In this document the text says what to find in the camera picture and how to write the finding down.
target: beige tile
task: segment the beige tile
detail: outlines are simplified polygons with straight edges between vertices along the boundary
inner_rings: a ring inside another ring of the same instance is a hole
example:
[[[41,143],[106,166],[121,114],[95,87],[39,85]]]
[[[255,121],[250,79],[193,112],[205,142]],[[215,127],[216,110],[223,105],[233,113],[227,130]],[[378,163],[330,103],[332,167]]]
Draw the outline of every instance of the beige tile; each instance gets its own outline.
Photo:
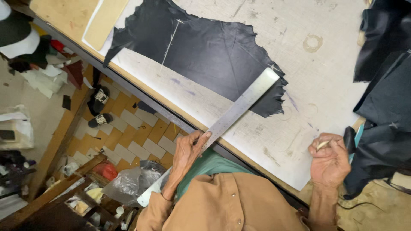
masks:
[[[113,163],[114,165],[117,165],[121,159],[119,155],[117,155],[115,152],[111,151],[108,147],[103,146],[104,149],[104,155],[107,156],[108,160]]]
[[[132,141],[127,148],[134,155],[138,156],[140,159],[147,159],[150,156],[150,152],[138,145],[136,142]]]
[[[165,136],[163,136],[160,141],[158,142],[158,145],[160,147],[162,147],[164,150],[166,150],[167,152],[171,153],[174,155],[175,153],[175,148],[177,146],[176,143],[174,143],[173,141],[167,139]]]
[[[89,134],[84,135],[84,137],[80,141],[79,146],[77,147],[77,150],[81,154],[86,155],[87,152],[88,152],[88,149],[93,147],[94,140],[95,140],[95,138],[93,138],[91,135],[89,135]]]
[[[141,127],[137,129],[137,133],[133,137],[133,141],[136,142],[138,145],[143,146],[145,140],[147,139],[148,135],[150,135],[153,127],[148,125],[146,122],[141,124]]]
[[[122,93],[124,93],[126,96],[131,97],[132,93],[129,92],[128,90],[126,90],[123,86],[121,86],[120,84],[118,84],[117,82],[113,82],[112,83],[113,87],[117,88],[118,90],[120,90]]]
[[[111,112],[120,117],[121,113],[123,112],[124,108],[126,107],[127,102],[129,101],[130,97],[126,96],[124,93],[120,92],[117,99],[114,102],[113,107],[111,108]]]
[[[112,98],[113,100],[116,100],[118,95],[120,94],[120,90],[113,87],[113,85],[107,83],[105,80],[101,80],[100,84],[104,87],[107,87],[110,91],[110,96],[109,98]]]
[[[181,133],[178,133],[177,136],[175,137],[174,141],[173,141],[174,143],[177,143],[177,138],[178,137],[184,137],[184,136]]]
[[[86,134],[88,129],[88,121],[84,118],[80,118],[79,123],[77,124],[76,130],[74,131],[74,136],[81,140],[83,139],[84,135]]]
[[[74,156],[74,154],[77,151],[77,148],[79,147],[80,140],[77,139],[75,136],[72,137],[72,140],[70,140],[69,146],[67,147],[66,150],[66,155],[68,156]]]
[[[139,128],[141,124],[143,123],[141,119],[139,119],[137,116],[133,115],[131,112],[127,111],[126,109],[123,110],[120,118],[135,129]]]
[[[103,131],[99,131],[95,137],[96,138],[94,138],[93,148],[97,148],[97,150],[100,150],[106,143],[107,139],[109,138],[109,135],[107,135]]]
[[[113,126],[111,124],[104,124],[97,127],[100,131],[103,131],[107,135],[110,135],[111,131],[113,130]]]
[[[123,133],[120,132],[117,128],[113,128],[104,146],[108,147],[110,150],[113,151],[118,143],[118,140],[122,135]]]
[[[137,111],[134,113],[135,116],[137,116],[138,118],[140,118],[141,120],[143,120],[144,122],[148,123],[148,125],[154,127],[155,123],[158,120],[158,117],[148,113],[144,110],[141,110],[140,108],[137,109]]]
[[[110,124],[117,128],[120,132],[124,132],[127,128],[127,123],[120,117],[114,115],[112,112],[110,112],[110,115],[113,117],[113,121]]]
[[[114,148],[114,153],[119,155],[121,158],[125,159],[130,164],[133,162],[136,157],[132,152],[130,152],[125,147],[121,146],[119,143]]]
[[[131,113],[135,113],[137,109],[139,108],[137,104],[140,102],[140,99],[137,98],[135,95],[131,95],[129,101],[126,104],[125,109]]]
[[[162,121],[166,122],[166,124],[170,124],[170,122],[171,122],[169,119],[167,119],[165,116],[163,116],[159,112],[154,113],[154,115],[157,116]]]
[[[126,130],[123,132],[123,135],[118,140],[118,143],[121,144],[123,147],[128,147],[136,133],[137,130],[132,126],[128,125]]]
[[[85,155],[81,154],[79,151],[77,151],[74,154],[73,159],[81,165],[83,165],[83,164],[85,164],[89,161],[89,159]]]
[[[124,159],[120,159],[117,166],[115,167],[117,172],[121,172],[125,169],[130,169],[130,168],[131,168],[131,164],[129,162],[125,161]]]
[[[168,170],[173,165],[173,160],[174,156],[171,153],[166,152],[163,158],[161,158],[160,164]]]
[[[100,112],[100,114],[109,113],[111,111],[111,108],[114,105],[114,102],[115,100],[113,100],[112,98],[109,98],[106,104],[104,105],[103,110]]]
[[[181,128],[175,125],[173,122],[169,124],[167,130],[164,132],[164,136],[169,140],[174,140],[177,134],[180,132]]]
[[[93,159],[98,154],[99,153],[94,148],[89,148],[88,152],[85,155],[85,157],[87,157],[88,159]]]
[[[162,120],[158,120],[148,138],[154,143],[158,143],[164,132],[167,130],[168,124]]]
[[[158,144],[154,143],[150,139],[147,139],[144,142],[143,148],[160,159],[163,158],[164,154],[166,153],[166,151],[162,147],[160,147]]]
[[[137,166],[140,166],[140,158],[139,157],[134,158],[133,162],[131,163],[131,168],[135,168]]]

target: wooden table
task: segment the wooden table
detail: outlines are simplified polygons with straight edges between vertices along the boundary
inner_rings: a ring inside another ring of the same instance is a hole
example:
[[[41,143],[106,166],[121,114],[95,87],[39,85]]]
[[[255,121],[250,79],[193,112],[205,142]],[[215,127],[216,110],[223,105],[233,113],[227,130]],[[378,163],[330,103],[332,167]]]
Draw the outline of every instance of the wooden table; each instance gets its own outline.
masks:
[[[286,100],[283,104],[285,114],[264,119],[249,111],[219,142],[310,204],[310,183],[301,191],[289,184],[298,185],[293,180],[301,180],[301,172],[308,172],[303,177],[309,179],[311,159],[306,147],[315,136],[320,132],[341,134],[341,128],[352,125],[356,119],[351,110],[366,87],[363,83],[352,83],[353,68],[360,50],[356,42],[360,15],[365,4],[359,0],[175,2],[189,14],[252,24],[254,31],[259,34],[256,43],[263,46],[286,73],[289,85],[285,87],[287,94],[283,97]],[[97,3],[98,0],[33,0],[30,8],[83,50],[104,60],[104,56],[81,41]],[[123,49],[118,57],[121,59],[113,59],[110,63],[111,70],[199,129],[210,127],[232,104],[165,67],[158,77],[160,64],[142,55]],[[121,68],[120,65],[124,67],[125,63],[133,68]],[[179,80],[181,84],[176,85],[172,79]],[[278,162],[264,157],[267,152]],[[296,169],[293,163],[297,162],[306,169]],[[272,173],[280,178],[284,178],[284,175],[296,177],[289,179],[287,184]],[[387,200],[388,194],[403,198],[406,203],[397,199]],[[409,212],[411,208],[410,200],[406,200],[406,197],[397,191],[369,184],[355,200],[340,203],[349,207],[358,202],[370,201],[384,212],[367,205],[353,210],[338,208],[339,226],[344,230],[402,227],[404,223],[395,220],[401,214],[407,214],[406,211]]]

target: leather piece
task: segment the leather piece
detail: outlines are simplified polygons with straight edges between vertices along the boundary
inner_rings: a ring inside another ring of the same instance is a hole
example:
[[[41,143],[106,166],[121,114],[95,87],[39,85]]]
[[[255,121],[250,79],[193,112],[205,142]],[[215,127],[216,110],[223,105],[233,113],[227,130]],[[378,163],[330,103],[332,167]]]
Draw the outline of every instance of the leather piece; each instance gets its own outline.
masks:
[[[411,3],[374,0],[363,11],[366,41],[358,55],[354,82],[370,82],[387,56],[411,48]]]
[[[125,47],[164,62],[164,66],[231,101],[265,68],[272,67],[280,79],[250,110],[263,117],[283,112],[282,88],[288,82],[267,51],[256,45],[257,34],[251,25],[199,18],[187,14],[171,0],[143,1],[126,18],[125,25],[114,29],[105,66]]]
[[[354,109],[367,121],[344,180],[345,199],[357,197],[373,179],[411,170],[410,76],[411,51],[390,54]]]

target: stain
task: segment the stain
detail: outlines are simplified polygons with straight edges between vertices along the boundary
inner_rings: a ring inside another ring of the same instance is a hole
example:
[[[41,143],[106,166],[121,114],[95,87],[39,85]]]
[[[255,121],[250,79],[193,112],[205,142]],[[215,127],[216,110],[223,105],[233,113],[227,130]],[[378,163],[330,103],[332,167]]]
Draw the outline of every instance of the stain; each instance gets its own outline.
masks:
[[[180,84],[180,81],[178,79],[171,79],[174,83]]]
[[[231,18],[234,18],[237,15],[237,13],[240,11],[240,9],[241,9],[242,5],[244,5],[244,3],[245,3],[245,0],[243,0],[243,2],[238,6],[236,12],[231,16]]]
[[[272,161],[274,161],[275,165],[277,165],[278,167],[281,167],[281,165],[278,164],[277,160],[270,154],[267,147],[264,147],[263,152],[264,152],[264,155],[266,155],[268,158],[270,158]]]
[[[302,47],[308,53],[314,53],[320,49],[323,45],[323,38],[318,37],[317,35],[307,34],[304,42],[302,43]]]
[[[252,11],[251,13],[250,13],[250,18],[257,18],[257,15],[259,15],[260,13],[257,13],[257,12],[255,12],[255,11]]]
[[[317,3],[317,5],[319,5],[319,6],[322,6],[325,2],[326,2],[326,0],[314,0],[316,3]]]
[[[284,32],[280,32],[281,36],[284,36],[285,32],[287,31],[287,28],[284,30]]]
[[[330,9],[329,9],[328,11],[330,12],[330,11],[335,10],[335,9],[337,8],[337,6],[338,6],[337,3],[335,3],[335,4],[330,4],[330,5],[328,6]]]
[[[190,93],[191,95],[196,95],[194,92],[192,91],[187,91],[188,93]]]
[[[298,108],[297,108],[297,104],[296,102],[294,102],[293,98],[291,98],[291,96],[288,94],[288,92],[285,92],[285,94],[288,96],[288,98],[291,101],[291,104],[294,106],[294,108],[299,112]]]

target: plastic bag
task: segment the plastic bag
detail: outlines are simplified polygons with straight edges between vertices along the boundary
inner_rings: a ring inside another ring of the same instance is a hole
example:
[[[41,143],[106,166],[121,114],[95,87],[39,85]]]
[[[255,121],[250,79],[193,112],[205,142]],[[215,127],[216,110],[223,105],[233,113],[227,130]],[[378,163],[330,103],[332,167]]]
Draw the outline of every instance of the plastic bag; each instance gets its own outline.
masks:
[[[141,161],[140,164],[141,168],[135,167],[119,172],[102,192],[124,205],[139,207],[138,197],[165,172],[163,166],[153,161]]]

